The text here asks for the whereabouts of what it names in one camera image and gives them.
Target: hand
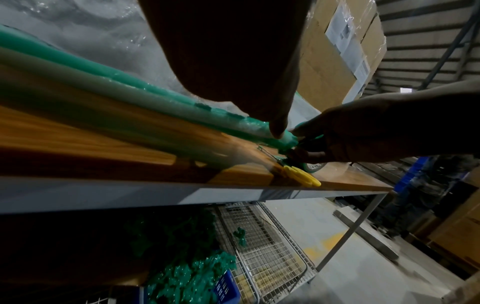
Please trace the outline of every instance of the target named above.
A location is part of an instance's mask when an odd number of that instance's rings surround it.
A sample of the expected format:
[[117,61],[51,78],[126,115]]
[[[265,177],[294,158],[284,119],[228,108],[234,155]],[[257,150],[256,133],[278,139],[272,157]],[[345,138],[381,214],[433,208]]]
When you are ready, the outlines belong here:
[[[305,163],[382,162],[418,156],[419,138],[404,132],[397,111],[399,94],[381,94],[330,108],[298,126],[292,133],[304,137],[288,156]],[[324,134],[319,140],[307,142]]]

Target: person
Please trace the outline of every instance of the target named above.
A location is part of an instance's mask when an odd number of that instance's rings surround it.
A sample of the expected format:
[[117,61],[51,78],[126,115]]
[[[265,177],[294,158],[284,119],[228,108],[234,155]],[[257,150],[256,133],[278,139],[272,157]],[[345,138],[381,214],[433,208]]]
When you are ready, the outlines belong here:
[[[269,122],[276,138],[287,127],[300,78],[300,39],[311,0],[139,0],[178,80],[213,101],[232,101]],[[479,81],[411,94],[388,93],[331,108],[292,132],[321,144],[297,147],[300,162],[383,162],[410,156],[479,152]]]
[[479,155],[437,155],[422,169],[373,220],[372,227],[390,239],[407,232],[408,227],[440,203],[441,199],[470,171],[478,167]]

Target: concrete floor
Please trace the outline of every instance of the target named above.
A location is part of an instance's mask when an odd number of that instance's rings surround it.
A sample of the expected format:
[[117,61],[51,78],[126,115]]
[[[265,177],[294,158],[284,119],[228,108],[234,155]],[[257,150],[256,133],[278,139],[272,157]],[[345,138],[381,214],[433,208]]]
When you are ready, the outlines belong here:
[[[323,198],[275,200],[266,205],[314,264],[347,231]],[[437,304],[463,281],[402,239],[392,242],[398,264],[354,234],[325,268],[282,303]]]

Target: metal wire rack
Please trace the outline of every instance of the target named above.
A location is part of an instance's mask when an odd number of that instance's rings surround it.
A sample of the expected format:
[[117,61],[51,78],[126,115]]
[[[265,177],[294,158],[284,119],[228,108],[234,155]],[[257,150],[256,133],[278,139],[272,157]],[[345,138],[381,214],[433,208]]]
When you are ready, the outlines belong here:
[[[263,208],[268,208],[265,205],[262,208],[260,204],[241,202],[215,207],[219,219],[217,232],[220,246],[230,246],[229,249],[235,251],[237,267],[244,271],[244,277],[235,278],[239,286],[243,284],[240,290],[252,292],[245,293],[245,299],[242,294],[243,302],[251,303],[251,299],[255,298],[276,303],[317,272],[292,238],[284,234],[283,227],[277,227],[272,221],[273,215],[263,211]],[[239,246],[232,237],[232,232],[238,227],[245,230],[245,247]],[[243,278],[250,281],[250,288],[245,288]]]

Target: green plastic edge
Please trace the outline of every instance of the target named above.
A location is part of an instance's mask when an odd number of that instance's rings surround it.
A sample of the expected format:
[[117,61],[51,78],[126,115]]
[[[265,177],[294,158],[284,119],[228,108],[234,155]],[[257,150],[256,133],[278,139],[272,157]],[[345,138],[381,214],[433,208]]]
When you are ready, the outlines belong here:
[[6,26],[0,26],[0,47],[6,48],[12,51],[16,51],[22,54],[34,56],[34,57],[37,57],[46,61],[50,61],[56,64],[60,64],[63,66],[67,66],[69,68],[86,72],[94,76],[107,78],[107,79],[110,79],[111,81],[114,81],[123,85],[127,85],[130,87],[134,87],[138,90],[143,90],[149,93],[153,93],[161,98],[166,97],[166,98],[173,99],[176,102],[183,103],[184,105],[196,107],[198,111],[201,111],[200,113],[202,115],[205,115],[206,118],[208,118],[208,116],[221,116],[223,118],[228,117],[228,119],[225,119],[226,126],[225,125],[220,126],[220,125],[207,124],[201,121],[192,120],[188,117],[182,117],[180,115],[177,115],[177,117],[179,118],[205,125],[207,127],[219,130],[229,135],[233,135],[245,140],[249,140],[254,143],[266,144],[268,146],[271,146],[280,150],[287,150],[298,144],[297,138],[288,131],[285,131],[283,138],[278,140],[271,137],[271,135],[270,135],[270,138],[266,136],[260,137],[258,135],[253,135],[248,132],[243,132],[243,131],[235,130],[233,128],[229,128],[228,124],[231,123],[232,119],[233,121],[238,121],[238,122],[240,120],[246,120],[246,122],[249,125],[252,125],[252,128],[256,128],[256,129],[260,128],[262,133],[265,133],[266,135],[270,134],[269,124],[266,122],[259,121],[251,117],[243,117],[240,115],[235,115],[223,109],[212,109],[208,106],[202,106],[201,104],[195,102],[195,100],[185,95],[153,86],[138,78],[130,76],[129,74],[122,72],[120,70],[110,68],[110,67],[65,53],[63,51],[55,49],[52,46],[49,46],[44,42],[39,41],[38,39],[36,39],[31,35],[25,34],[23,32],[20,32],[18,30],[15,30]]

